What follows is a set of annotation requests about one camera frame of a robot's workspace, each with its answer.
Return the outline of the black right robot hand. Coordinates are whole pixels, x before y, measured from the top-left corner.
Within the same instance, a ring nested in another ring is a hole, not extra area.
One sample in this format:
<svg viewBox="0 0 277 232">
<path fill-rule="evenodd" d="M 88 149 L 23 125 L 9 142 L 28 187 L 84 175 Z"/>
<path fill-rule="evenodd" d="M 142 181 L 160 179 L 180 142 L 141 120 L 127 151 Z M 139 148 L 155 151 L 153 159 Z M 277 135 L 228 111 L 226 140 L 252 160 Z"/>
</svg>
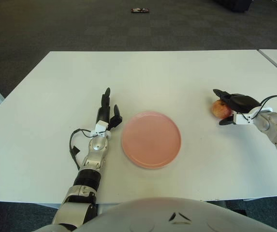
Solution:
<svg viewBox="0 0 277 232">
<path fill-rule="evenodd" d="M 260 106 L 260 103 L 250 96 L 242 94 L 230 94 L 226 91 L 213 89 L 219 100 L 211 106 L 212 114 L 220 119 L 219 125 L 246 125 L 251 124 L 251 111 Z"/>
</svg>

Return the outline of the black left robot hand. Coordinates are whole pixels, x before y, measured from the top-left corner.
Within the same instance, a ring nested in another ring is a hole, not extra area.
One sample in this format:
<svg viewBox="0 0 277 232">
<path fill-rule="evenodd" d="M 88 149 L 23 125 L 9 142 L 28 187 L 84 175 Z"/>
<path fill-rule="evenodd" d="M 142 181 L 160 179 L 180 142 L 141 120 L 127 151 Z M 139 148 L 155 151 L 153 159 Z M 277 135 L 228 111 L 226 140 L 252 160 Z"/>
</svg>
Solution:
<svg viewBox="0 0 277 232">
<path fill-rule="evenodd" d="M 114 116 L 110 118 L 110 88 L 108 87 L 104 94 L 102 94 L 101 106 L 98 109 L 96 122 L 103 121 L 108 123 L 106 128 L 110 131 L 112 128 L 116 128 L 122 122 L 122 116 L 120 114 L 118 106 L 114 105 Z"/>
</svg>

